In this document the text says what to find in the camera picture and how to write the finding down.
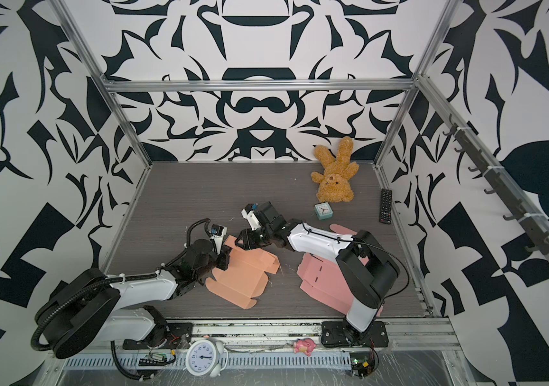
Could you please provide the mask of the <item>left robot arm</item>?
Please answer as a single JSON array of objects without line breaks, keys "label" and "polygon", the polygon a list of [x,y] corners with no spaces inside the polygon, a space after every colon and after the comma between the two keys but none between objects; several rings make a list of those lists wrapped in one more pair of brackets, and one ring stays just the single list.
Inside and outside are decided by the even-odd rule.
[{"label": "left robot arm", "polygon": [[[196,225],[204,227],[204,239],[192,239]],[[226,235],[225,226],[201,219],[188,227],[184,249],[152,273],[106,275],[97,268],[84,271],[38,310],[31,348],[68,359],[91,344],[107,343],[114,365],[123,376],[150,381],[154,372],[130,372],[123,367],[117,345],[131,341],[158,349],[177,344],[180,335],[153,304],[179,298],[197,285],[204,285],[215,268],[227,269],[231,248],[224,244]]]}]

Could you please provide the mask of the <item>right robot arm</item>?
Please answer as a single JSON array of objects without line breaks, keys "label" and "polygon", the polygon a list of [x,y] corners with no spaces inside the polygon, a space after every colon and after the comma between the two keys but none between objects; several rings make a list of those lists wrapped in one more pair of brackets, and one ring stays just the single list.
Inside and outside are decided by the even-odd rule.
[{"label": "right robot arm", "polygon": [[375,321],[394,286],[401,268],[366,230],[344,236],[315,228],[302,220],[285,220],[272,203],[247,204],[242,217],[249,228],[242,230],[235,244],[253,250],[275,244],[299,253],[313,254],[335,263],[340,269],[353,301],[341,322],[321,324],[324,347],[385,347],[386,330]]}]

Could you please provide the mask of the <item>orange cardboard box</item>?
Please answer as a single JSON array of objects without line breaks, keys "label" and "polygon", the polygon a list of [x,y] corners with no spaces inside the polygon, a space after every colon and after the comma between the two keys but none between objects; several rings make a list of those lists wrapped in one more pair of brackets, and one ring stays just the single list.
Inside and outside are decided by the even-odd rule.
[{"label": "orange cardboard box", "polygon": [[280,264],[276,255],[264,249],[244,250],[236,246],[236,238],[228,236],[224,246],[231,247],[226,270],[215,268],[213,278],[205,280],[207,290],[226,301],[248,310],[257,304]]}]

